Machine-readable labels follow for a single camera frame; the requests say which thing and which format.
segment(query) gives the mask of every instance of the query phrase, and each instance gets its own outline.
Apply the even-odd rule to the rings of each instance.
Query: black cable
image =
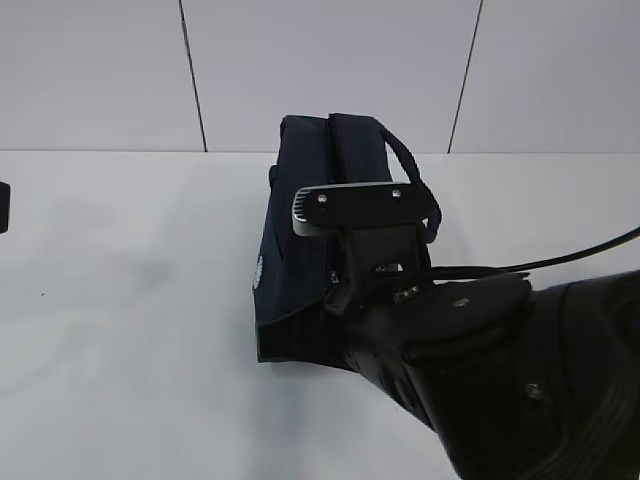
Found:
[[[510,265],[507,267],[434,267],[427,271],[424,275],[425,280],[470,280],[476,278],[486,278],[493,275],[499,275],[502,273],[519,273],[525,270],[535,270],[537,268],[551,267],[553,265],[561,265],[563,263],[573,262],[575,260],[581,260],[598,253],[611,250],[624,243],[630,242],[640,237],[640,227],[631,230],[624,235],[609,240],[608,242],[601,243],[595,247],[587,248],[579,252],[571,253],[569,255],[563,255],[561,257],[549,258],[547,260],[538,260],[536,262],[522,263],[520,265]]]
[[[510,265],[508,267],[499,267],[499,270],[504,270],[507,272],[521,272],[523,270],[535,270],[536,268],[544,268],[551,267],[553,265],[560,265],[562,263],[573,262],[575,260],[581,260],[586,257],[590,257],[592,255],[596,255],[598,253],[602,253],[606,250],[610,250],[612,248],[618,247],[623,243],[630,242],[636,238],[640,237],[640,227],[631,230],[624,235],[620,235],[613,240],[609,240],[608,242],[601,243],[600,245],[596,245],[595,247],[587,248],[586,250],[582,250],[580,252],[571,253],[569,255],[564,255],[562,257],[549,258],[547,260],[539,260],[537,262],[531,263],[523,263],[521,265]]]

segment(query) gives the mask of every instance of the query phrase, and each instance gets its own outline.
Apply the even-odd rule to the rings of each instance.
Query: white logo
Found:
[[[256,265],[256,274],[253,277],[253,289],[257,289],[260,286],[260,280],[262,280],[262,268],[264,266],[264,260],[262,255],[258,259],[258,265]]]

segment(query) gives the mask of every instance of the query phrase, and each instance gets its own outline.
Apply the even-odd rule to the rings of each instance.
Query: bolt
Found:
[[[527,385],[525,385],[524,392],[531,400],[539,401],[544,398],[544,391],[542,390],[542,387],[537,383],[528,383]]]
[[[453,302],[453,306],[456,307],[456,308],[457,307],[464,307],[465,305],[468,305],[470,301],[471,300],[469,300],[468,298],[461,298],[460,300],[458,300],[456,302]]]

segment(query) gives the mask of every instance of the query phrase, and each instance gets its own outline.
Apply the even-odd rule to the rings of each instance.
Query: bag handle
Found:
[[[418,168],[418,164],[416,163],[413,154],[409,151],[406,145],[398,139],[398,137],[387,130],[387,128],[380,122],[377,123],[380,127],[382,138],[391,147],[393,153],[395,153],[396,157],[400,161],[402,169],[407,174],[407,177],[409,177],[409,181],[424,190],[436,206],[433,213],[427,219],[426,227],[426,241],[427,243],[433,243],[438,235],[438,228],[440,228],[440,224],[442,223],[442,210],[440,210],[440,205],[438,205],[438,201],[433,195],[431,189],[422,181],[422,177],[420,177],[420,169]]]

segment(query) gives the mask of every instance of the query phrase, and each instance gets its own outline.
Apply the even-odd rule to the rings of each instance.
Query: white table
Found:
[[[258,365],[273,155],[0,153],[0,477],[456,478],[356,375]],[[422,156],[438,264],[555,256],[638,224],[638,156]],[[640,268],[640,243],[533,277]]]

